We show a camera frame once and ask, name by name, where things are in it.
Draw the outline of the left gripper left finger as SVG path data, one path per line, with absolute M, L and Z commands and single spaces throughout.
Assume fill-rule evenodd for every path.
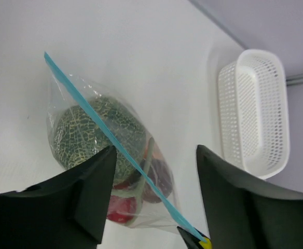
M 0 193 L 0 248 L 100 245 L 116 159 L 116 148 L 108 146 L 46 181 Z

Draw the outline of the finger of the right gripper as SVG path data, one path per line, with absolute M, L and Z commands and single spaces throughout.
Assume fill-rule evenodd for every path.
M 205 241 L 201 241 L 200 239 L 192 235 L 190 232 L 186 231 L 185 229 L 179 226 L 177 226 L 177 230 L 180 233 L 188 249 L 212 249 L 212 242 L 210 238 L 205 236 L 200 231 L 198 232 L 205 239 Z

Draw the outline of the green fake melon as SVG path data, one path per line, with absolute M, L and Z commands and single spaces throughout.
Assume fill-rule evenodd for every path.
M 130 156 L 142 161 L 146 146 L 146 130 L 136 117 L 116 99 L 101 96 L 89 104 Z M 53 154 L 65 169 L 88 160 L 112 143 L 97 124 L 79 106 L 67 109 L 60 117 L 54 133 Z

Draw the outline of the orange fake carrot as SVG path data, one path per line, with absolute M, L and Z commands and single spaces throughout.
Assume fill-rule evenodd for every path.
M 144 151 L 142 162 L 149 162 L 151 168 L 159 168 L 160 166 L 166 166 L 166 161 L 163 154 L 161 153 L 159 146 L 155 139 L 150 137 Z

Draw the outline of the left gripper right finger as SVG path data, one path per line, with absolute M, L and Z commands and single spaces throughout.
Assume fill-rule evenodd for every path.
M 196 160 L 214 248 L 303 248 L 303 192 L 253 176 L 204 145 Z

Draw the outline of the clear zip top bag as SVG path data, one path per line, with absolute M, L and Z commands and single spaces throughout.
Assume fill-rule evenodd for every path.
M 78 206 L 81 221 L 102 216 L 128 228 L 157 228 L 179 233 L 190 248 L 211 245 L 210 239 L 179 211 L 172 168 L 157 141 L 127 100 L 104 84 L 61 69 L 48 53 L 47 132 L 51 153 L 67 173 L 92 164 L 86 183 L 90 200 Z

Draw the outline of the red fake apple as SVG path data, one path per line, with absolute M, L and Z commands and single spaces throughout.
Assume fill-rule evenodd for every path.
M 124 182 L 113 187 L 106 218 L 126 227 L 132 227 L 142 209 L 142 187 L 139 182 Z

